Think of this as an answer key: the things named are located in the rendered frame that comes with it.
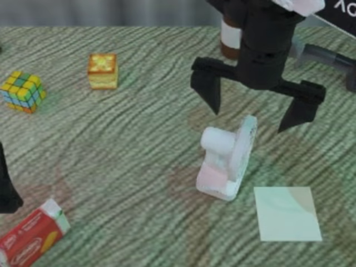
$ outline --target tabletop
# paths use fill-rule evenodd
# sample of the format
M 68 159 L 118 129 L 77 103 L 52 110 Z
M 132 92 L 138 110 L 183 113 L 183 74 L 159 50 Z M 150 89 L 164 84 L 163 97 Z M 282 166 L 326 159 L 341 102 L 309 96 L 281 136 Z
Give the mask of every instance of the tabletop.
M 328 28 L 297 28 L 307 43 L 345 56 L 355 40 Z M 0 77 L 39 75 L 48 96 L 34 114 L 0 102 L 0 140 L 25 201 L 0 216 L 0 235 L 49 197 L 71 231 L 38 266 L 353 266 L 356 261 L 356 95 L 344 74 L 310 62 L 284 78 L 324 85 L 313 123 L 277 134 L 290 98 L 223 80 L 215 116 L 190 88 L 197 56 L 223 59 L 214 27 L 4 27 Z M 119 87 L 91 90 L 90 53 L 118 55 Z M 195 189 L 208 126 L 259 128 L 237 198 Z M 310 186 L 322 242 L 260 241 L 255 186 Z

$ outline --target gray object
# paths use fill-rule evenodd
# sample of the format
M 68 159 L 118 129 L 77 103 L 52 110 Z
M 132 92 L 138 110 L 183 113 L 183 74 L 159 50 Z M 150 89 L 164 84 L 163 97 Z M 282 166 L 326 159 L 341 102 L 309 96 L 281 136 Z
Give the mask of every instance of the gray object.
M 356 60 L 333 52 L 323 47 L 304 44 L 297 38 L 293 44 L 289 56 L 296 58 L 296 67 L 301 67 L 307 61 L 316 61 L 346 74 L 346 88 L 356 92 Z

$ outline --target red package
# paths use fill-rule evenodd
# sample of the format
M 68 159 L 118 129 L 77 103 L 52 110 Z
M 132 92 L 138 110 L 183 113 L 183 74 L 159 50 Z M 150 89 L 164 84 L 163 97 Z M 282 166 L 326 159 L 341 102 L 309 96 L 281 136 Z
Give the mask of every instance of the red package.
M 30 267 L 69 229 L 62 209 L 49 199 L 0 238 L 0 267 Z

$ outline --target brown bottle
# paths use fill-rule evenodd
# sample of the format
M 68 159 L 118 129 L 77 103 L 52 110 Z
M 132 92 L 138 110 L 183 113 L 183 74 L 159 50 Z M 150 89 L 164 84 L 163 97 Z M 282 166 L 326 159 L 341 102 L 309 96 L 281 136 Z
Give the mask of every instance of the brown bottle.
M 228 26 L 235 28 L 236 30 L 239 30 L 240 27 L 233 22 L 231 19 L 227 18 L 227 16 L 223 17 L 223 20 L 225 22 L 225 24 L 227 24 Z M 220 35 L 220 49 L 221 49 L 221 53 L 228 59 L 230 60 L 237 60 L 239 58 L 239 52 L 240 50 L 238 48 L 232 48 L 227 46 L 226 44 L 223 43 L 222 41 L 222 36 Z

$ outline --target white and pink object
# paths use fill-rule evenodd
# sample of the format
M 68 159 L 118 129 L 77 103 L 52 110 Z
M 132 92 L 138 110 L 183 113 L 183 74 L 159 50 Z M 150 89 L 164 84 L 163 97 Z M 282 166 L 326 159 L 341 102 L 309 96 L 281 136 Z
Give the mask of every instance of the white and pink object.
M 250 115 L 243 119 L 237 133 L 206 128 L 200 141 L 206 154 L 196 188 L 226 201 L 235 199 L 248 166 L 256 131 L 257 118 Z
M 272 0 L 288 11 L 308 17 L 325 8 L 325 0 Z

